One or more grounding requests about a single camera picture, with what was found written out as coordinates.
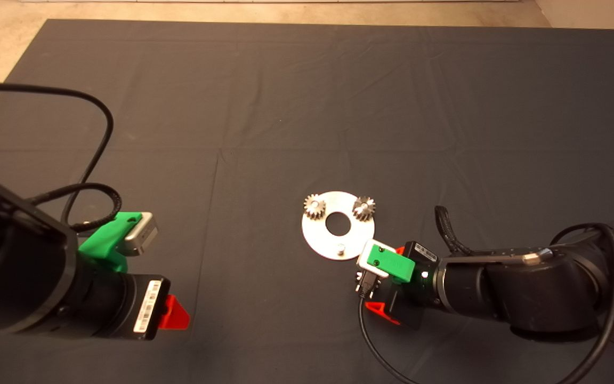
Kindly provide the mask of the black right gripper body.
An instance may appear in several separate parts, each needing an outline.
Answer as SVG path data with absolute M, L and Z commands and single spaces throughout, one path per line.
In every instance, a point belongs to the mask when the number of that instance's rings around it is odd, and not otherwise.
M 418 330 L 428 308 L 441 309 L 435 287 L 439 257 L 417 241 L 404 244 L 401 253 L 414 262 L 411 280 L 394 283 L 386 299 L 386 315 L 399 325 Z

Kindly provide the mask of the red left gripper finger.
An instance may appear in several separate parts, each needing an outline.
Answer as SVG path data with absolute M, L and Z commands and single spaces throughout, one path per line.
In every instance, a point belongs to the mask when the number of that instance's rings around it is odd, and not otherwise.
M 191 321 L 190 314 L 180 304 L 175 295 L 168 295 L 164 301 L 159 320 L 159 330 L 187 330 Z

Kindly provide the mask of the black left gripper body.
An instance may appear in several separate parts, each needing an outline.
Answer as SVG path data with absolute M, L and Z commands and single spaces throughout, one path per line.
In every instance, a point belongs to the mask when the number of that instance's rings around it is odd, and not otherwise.
M 165 314 L 171 281 L 162 275 L 100 273 L 76 314 L 77 335 L 153 340 Z

